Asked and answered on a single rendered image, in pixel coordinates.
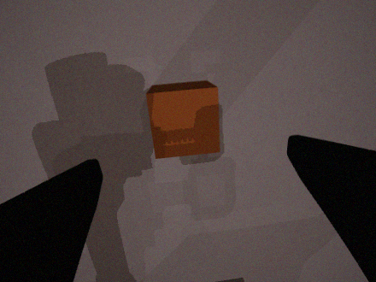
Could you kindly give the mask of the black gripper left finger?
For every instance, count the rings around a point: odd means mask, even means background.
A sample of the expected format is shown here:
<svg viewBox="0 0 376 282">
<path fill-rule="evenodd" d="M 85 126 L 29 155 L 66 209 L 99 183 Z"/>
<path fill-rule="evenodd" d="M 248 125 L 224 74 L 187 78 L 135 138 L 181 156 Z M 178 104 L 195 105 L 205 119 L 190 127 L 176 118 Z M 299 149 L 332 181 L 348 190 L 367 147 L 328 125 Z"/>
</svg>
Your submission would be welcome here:
<svg viewBox="0 0 376 282">
<path fill-rule="evenodd" d="M 0 282 L 73 282 L 102 182 L 88 159 L 0 203 Z"/>
</svg>

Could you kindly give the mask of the brown block with dark square face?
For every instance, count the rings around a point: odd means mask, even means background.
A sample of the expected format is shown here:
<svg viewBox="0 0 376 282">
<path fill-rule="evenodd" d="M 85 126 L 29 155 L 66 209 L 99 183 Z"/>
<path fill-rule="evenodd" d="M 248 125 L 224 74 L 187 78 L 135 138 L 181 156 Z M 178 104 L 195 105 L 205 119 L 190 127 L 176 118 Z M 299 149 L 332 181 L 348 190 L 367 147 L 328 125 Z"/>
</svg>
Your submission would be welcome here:
<svg viewBox="0 0 376 282">
<path fill-rule="evenodd" d="M 207 80 L 153 85 L 146 96 L 156 158 L 220 152 L 218 87 Z"/>
</svg>

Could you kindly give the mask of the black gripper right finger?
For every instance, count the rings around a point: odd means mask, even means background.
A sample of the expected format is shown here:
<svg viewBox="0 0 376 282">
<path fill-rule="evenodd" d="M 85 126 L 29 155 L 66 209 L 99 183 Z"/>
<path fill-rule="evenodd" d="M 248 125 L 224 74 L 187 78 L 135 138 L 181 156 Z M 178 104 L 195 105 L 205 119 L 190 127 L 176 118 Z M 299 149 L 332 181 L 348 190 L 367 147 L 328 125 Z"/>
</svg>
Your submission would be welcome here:
<svg viewBox="0 0 376 282">
<path fill-rule="evenodd" d="M 376 151 L 291 135 L 287 157 L 369 282 L 376 282 Z"/>
</svg>

